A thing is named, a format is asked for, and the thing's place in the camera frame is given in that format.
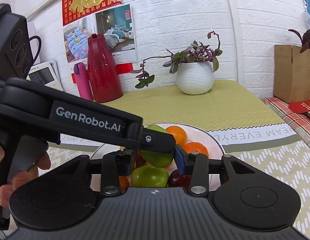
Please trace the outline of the green mango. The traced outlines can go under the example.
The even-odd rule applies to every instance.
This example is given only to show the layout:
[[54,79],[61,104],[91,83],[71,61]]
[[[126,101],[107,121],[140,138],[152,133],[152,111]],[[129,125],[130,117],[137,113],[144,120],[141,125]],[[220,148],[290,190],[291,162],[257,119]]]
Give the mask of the green mango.
[[170,165],[173,161],[174,153],[160,153],[160,152],[152,152],[139,150],[141,156],[152,166],[156,168],[164,168]]
[[133,187],[166,187],[169,173],[164,168],[145,165],[136,168],[131,174]]

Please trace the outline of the large orange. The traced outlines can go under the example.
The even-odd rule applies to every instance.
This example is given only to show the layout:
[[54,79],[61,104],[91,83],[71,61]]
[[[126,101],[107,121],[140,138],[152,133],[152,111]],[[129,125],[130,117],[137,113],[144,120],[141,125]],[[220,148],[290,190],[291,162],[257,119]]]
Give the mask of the large orange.
[[179,126],[169,126],[165,129],[167,133],[173,135],[175,138],[176,144],[184,146],[188,142],[187,133]]

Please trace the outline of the white porcelain plate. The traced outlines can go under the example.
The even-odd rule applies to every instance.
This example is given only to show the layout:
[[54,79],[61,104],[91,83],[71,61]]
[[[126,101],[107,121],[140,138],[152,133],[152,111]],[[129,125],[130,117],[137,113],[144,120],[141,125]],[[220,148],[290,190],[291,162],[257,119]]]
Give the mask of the white porcelain plate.
[[[177,136],[177,142],[186,142],[183,146],[186,153],[191,153],[190,150],[198,150],[193,152],[203,154],[208,153],[209,159],[221,159],[221,157],[225,154],[224,149],[219,142],[203,129],[190,125],[169,122],[149,124],[146,125],[146,127],[154,125],[165,130],[168,128],[169,133]],[[104,144],[93,154],[91,159],[102,159],[105,154],[118,150],[123,151],[124,147]],[[172,163],[164,167],[164,169],[166,169],[170,175],[177,169],[175,161],[172,161]],[[101,175],[93,174],[91,182],[91,188],[93,190],[100,190],[100,179]],[[209,174],[209,191],[215,191],[220,185],[219,175]]]

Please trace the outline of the white water dispenser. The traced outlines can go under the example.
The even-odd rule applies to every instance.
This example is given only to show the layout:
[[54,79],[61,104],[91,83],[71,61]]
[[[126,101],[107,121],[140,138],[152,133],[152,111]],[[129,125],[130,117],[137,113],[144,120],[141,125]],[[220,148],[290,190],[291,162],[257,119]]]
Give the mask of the white water dispenser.
[[27,80],[63,92],[58,66],[54,59],[32,66],[28,73]]

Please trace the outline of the pink thermos bottle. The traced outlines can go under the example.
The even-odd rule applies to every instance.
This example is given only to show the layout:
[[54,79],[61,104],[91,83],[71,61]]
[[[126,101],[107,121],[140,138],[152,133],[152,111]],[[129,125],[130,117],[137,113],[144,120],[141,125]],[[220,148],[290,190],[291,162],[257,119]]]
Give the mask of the pink thermos bottle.
[[86,65],[82,62],[74,64],[73,75],[80,97],[89,101],[93,101],[94,97],[90,87]]

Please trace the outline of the patterned tablecloth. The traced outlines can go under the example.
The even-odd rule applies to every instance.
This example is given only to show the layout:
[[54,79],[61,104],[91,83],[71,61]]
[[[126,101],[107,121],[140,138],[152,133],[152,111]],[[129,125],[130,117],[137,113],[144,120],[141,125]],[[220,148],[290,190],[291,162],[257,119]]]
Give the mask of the patterned tablecloth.
[[91,188],[102,159],[87,155],[17,189],[10,239],[310,239],[310,149],[243,87],[219,80],[213,93],[176,87],[126,94],[104,106],[152,122],[208,132],[223,147],[209,159],[220,186],[208,196],[181,187],[129,187],[119,196]]

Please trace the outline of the red thermos jug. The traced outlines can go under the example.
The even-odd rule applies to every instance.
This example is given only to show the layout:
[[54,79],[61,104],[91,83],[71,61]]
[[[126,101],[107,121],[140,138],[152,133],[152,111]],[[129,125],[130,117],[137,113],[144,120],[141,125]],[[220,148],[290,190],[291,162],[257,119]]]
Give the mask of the red thermos jug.
[[123,91],[112,53],[102,34],[88,38],[88,74],[97,103],[105,103],[123,96]]

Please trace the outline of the white ribbed plant pot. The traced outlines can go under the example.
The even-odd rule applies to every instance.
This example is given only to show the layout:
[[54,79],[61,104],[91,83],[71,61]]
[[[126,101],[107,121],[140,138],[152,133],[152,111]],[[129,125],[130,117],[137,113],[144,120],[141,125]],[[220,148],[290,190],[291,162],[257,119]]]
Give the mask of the white ribbed plant pot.
[[214,80],[210,62],[181,63],[177,70],[176,84],[185,94],[204,94],[210,91]]

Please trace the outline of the purple green trailing plant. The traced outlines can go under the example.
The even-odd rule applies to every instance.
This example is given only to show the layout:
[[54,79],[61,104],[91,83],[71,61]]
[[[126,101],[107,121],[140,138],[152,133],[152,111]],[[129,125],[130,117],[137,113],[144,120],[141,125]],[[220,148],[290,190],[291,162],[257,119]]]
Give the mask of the purple green trailing plant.
[[210,44],[204,45],[202,42],[194,40],[190,46],[181,52],[173,53],[166,49],[169,55],[152,56],[143,59],[139,65],[139,69],[130,71],[130,73],[136,74],[135,78],[138,80],[138,83],[134,87],[136,89],[143,89],[144,87],[148,87],[155,80],[155,75],[150,75],[145,69],[145,64],[148,60],[169,59],[164,62],[162,66],[164,68],[169,68],[170,74],[178,72],[182,64],[209,62],[212,63],[212,72],[216,72],[220,68],[218,57],[222,55],[223,51],[220,48],[220,35],[212,30],[207,33],[207,38],[211,39],[212,36],[216,36],[218,40],[217,48],[214,50],[210,48]]

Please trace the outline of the plaid red cloth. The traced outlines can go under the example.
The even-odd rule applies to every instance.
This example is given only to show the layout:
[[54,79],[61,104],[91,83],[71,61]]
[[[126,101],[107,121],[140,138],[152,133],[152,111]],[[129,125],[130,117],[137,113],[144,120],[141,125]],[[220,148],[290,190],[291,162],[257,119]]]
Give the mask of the plaid red cloth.
[[310,148],[310,118],[294,113],[289,105],[279,98],[265,98],[264,103],[283,119]]

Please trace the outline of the bedding advertisement poster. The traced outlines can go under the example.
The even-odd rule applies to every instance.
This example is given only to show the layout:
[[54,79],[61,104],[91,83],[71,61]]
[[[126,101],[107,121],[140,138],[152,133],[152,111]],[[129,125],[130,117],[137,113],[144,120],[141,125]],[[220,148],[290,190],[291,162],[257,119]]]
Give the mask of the bedding advertisement poster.
[[88,38],[102,35],[112,53],[118,74],[127,74],[137,62],[137,45],[130,4],[119,5],[85,16],[63,27],[67,65],[60,72],[62,79],[72,79],[75,63],[88,62]]

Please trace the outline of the red envelope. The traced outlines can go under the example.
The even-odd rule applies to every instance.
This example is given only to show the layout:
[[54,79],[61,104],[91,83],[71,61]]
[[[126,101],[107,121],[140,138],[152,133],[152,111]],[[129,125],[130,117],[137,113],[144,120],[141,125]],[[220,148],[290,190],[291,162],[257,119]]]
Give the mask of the red envelope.
[[295,113],[310,112],[310,100],[289,103],[289,109]]

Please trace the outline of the brown cardboard box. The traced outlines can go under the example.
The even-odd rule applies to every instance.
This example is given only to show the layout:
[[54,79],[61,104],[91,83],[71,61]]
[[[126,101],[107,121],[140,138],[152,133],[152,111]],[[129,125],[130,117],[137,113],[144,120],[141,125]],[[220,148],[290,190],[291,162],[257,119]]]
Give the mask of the brown cardboard box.
[[275,45],[273,95],[286,103],[310,100],[310,49]]

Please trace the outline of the dark purple potted plant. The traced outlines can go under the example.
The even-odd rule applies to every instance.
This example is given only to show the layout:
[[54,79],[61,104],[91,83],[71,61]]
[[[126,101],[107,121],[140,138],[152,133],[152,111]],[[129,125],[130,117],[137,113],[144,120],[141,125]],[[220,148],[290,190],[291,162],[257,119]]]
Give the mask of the dark purple potted plant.
[[310,28],[303,35],[301,35],[298,31],[294,29],[289,29],[288,31],[296,34],[300,39],[301,41],[300,53],[303,53],[306,50],[310,49]]

